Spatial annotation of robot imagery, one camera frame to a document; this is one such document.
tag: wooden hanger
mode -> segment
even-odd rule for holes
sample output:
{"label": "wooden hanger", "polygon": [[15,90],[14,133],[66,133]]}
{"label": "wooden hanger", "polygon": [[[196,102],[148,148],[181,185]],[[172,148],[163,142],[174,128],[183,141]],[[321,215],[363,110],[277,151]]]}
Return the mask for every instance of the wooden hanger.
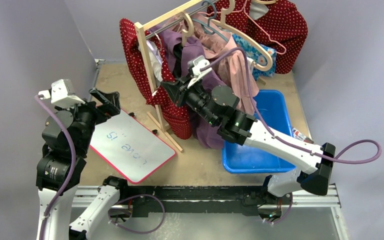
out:
{"label": "wooden hanger", "polygon": [[256,4],[264,4],[264,5],[270,5],[270,4],[275,4],[278,2],[278,0],[271,0],[271,1],[262,1],[262,0],[252,0],[253,3]]}
{"label": "wooden hanger", "polygon": [[255,49],[257,49],[267,60],[267,65],[263,66],[261,64],[258,64],[255,62],[254,67],[260,71],[266,72],[270,70],[273,66],[273,59],[272,56],[260,45],[258,42],[256,42],[254,39],[252,39],[250,36],[246,35],[242,31],[239,31],[238,29],[226,24],[226,15],[233,12],[235,9],[235,0],[229,0],[229,7],[221,9],[221,16],[220,21],[211,19],[211,22],[213,22],[215,25],[229,30],[230,32],[240,36],[241,38],[245,39],[248,43],[250,43]]}
{"label": "wooden hanger", "polygon": [[192,22],[191,16],[189,16],[189,14],[187,14],[185,11],[181,11],[177,15],[179,17],[182,17],[187,23],[188,29],[183,29],[181,31],[181,45],[185,46],[186,42],[188,41],[188,38],[194,35],[194,23]]}

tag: hanger hook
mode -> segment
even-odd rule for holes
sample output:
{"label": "hanger hook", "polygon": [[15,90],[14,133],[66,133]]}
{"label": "hanger hook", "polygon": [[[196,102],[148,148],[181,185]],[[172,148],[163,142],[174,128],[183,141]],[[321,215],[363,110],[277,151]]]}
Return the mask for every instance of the hanger hook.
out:
{"label": "hanger hook", "polygon": [[164,46],[163,46],[163,42],[161,41],[161,38],[160,38],[160,36],[158,36],[157,33],[155,33],[155,35],[154,35],[153,37],[151,37],[149,40],[153,39],[154,37],[156,37],[156,39],[158,40],[158,43],[159,43],[159,46],[155,44],[155,45],[156,45],[156,48],[158,49],[158,51],[161,51],[161,48],[164,48]]}
{"label": "hanger hook", "polygon": [[230,14],[235,10],[235,0],[229,0],[229,7],[221,9],[220,22],[226,24],[226,15]]}
{"label": "hanger hook", "polygon": [[208,17],[207,25],[209,26],[210,25],[210,20],[211,19],[216,19],[216,17],[217,17],[217,8],[216,8],[216,5],[214,5],[214,2],[211,2],[209,0],[202,1],[201,6],[203,6],[204,4],[210,5],[212,7],[212,11],[214,12],[214,15]]}
{"label": "hanger hook", "polygon": [[183,29],[181,31],[181,44],[182,46],[184,46],[187,42],[187,38],[192,37],[192,35],[194,35],[194,23],[192,22],[191,16],[189,16],[189,14],[187,14],[185,11],[179,12],[178,15],[182,17],[187,23],[187,30]]}

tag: purple garment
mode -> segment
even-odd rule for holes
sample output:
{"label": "purple garment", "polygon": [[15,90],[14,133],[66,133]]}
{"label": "purple garment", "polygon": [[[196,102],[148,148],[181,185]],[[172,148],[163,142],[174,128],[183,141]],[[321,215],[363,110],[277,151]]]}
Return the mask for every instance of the purple garment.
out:
{"label": "purple garment", "polygon": [[[154,26],[150,28],[150,31],[154,32],[160,28],[160,26]],[[174,47],[182,42],[182,34],[167,29],[158,35],[164,43],[164,48],[166,50],[165,58],[167,59],[168,68],[171,72],[173,72],[176,65]],[[205,53],[200,40],[195,36],[188,37],[187,43],[183,46],[183,50],[181,52],[180,65],[182,77],[189,73],[188,62],[201,55],[205,56]],[[226,84],[220,80],[214,70],[205,75],[202,79],[202,86],[204,87],[205,91],[207,91],[207,93],[210,93],[211,90],[213,90],[213,88],[216,86],[225,85]],[[219,129],[218,127],[211,127],[208,122],[206,122],[202,117],[200,117],[192,110],[190,111],[189,118],[190,125],[192,127],[192,133],[202,146],[211,149],[222,149],[224,147],[225,141],[220,135],[217,134],[217,130]]]}

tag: red polka dot dress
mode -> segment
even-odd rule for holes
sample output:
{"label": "red polka dot dress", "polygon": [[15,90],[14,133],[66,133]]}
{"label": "red polka dot dress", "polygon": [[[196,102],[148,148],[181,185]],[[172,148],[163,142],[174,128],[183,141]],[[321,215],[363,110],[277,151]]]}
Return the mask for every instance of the red polka dot dress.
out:
{"label": "red polka dot dress", "polygon": [[[236,0],[234,10],[240,10],[244,4],[246,4],[245,12],[249,14],[251,0]],[[278,54],[276,57],[275,72],[277,74],[287,74],[292,70],[307,38],[307,23],[298,12],[295,4],[288,0],[278,0],[276,3],[266,6],[269,9],[268,13],[255,21],[270,34],[272,40],[276,40],[286,47],[286,53]],[[215,7],[220,12],[222,8],[229,7],[229,0],[220,0],[215,4]],[[211,12],[213,12],[213,8],[208,7],[207,13]],[[216,19],[220,20],[220,14],[217,15]],[[284,52],[283,47],[269,41],[269,37],[255,23],[249,20],[245,13],[234,12],[228,14],[226,23],[247,34],[259,44],[273,48],[280,53]]]}
{"label": "red polka dot dress", "polygon": [[[192,135],[192,129],[189,122],[187,106],[176,107],[170,100],[167,92],[162,87],[158,89],[155,96],[152,96],[147,73],[145,71],[145,64],[142,59],[142,54],[138,48],[138,38],[133,22],[125,18],[121,19],[120,34],[128,70],[136,82],[140,93],[145,98],[146,104],[152,105],[154,107],[155,105],[160,105],[162,116],[170,125],[173,133],[180,139],[190,138]],[[150,40],[156,44],[160,51],[162,58],[162,79],[164,81],[174,82],[175,78],[170,72],[169,65],[166,58],[164,57],[164,47],[160,45],[157,37],[154,36]]]}
{"label": "red polka dot dress", "polygon": [[[266,6],[269,9],[268,13],[255,21],[270,34],[272,40],[276,40],[286,47],[286,53],[278,54],[276,57],[275,72],[287,74],[292,70],[307,38],[309,32],[307,23],[295,4],[288,0],[278,0],[276,3]],[[281,46],[269,41],[269,37],[251,20],[248,21],[246,34],[259,44],[274,48],[280,53],[284,52]]]}

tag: white wall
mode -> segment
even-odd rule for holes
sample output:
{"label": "white wall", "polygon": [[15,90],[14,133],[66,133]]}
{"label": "white wall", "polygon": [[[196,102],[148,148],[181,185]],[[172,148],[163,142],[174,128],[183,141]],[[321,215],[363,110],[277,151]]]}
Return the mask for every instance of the white wall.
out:
{"label": "white wall", "polygon": [[65,0],[96,59],[125,61],[120,19],[147,23],[188,0]]}
{"label": "white wall", "polygon": [[[295,78],[313,138],[338,151],[360,139],[381,143],[366,165],[335,164],[342,211],[352,239],[384,238],[384,3],[378,0],[295,0],[311,26]],[[375,153],[357,147],[342,158]]]}
{"label": "white wall", "polygon": [[48,116],[34,95],[70,78],[86,97],[95,68],[64,0],[0,0],[0,240],[36,239]]}

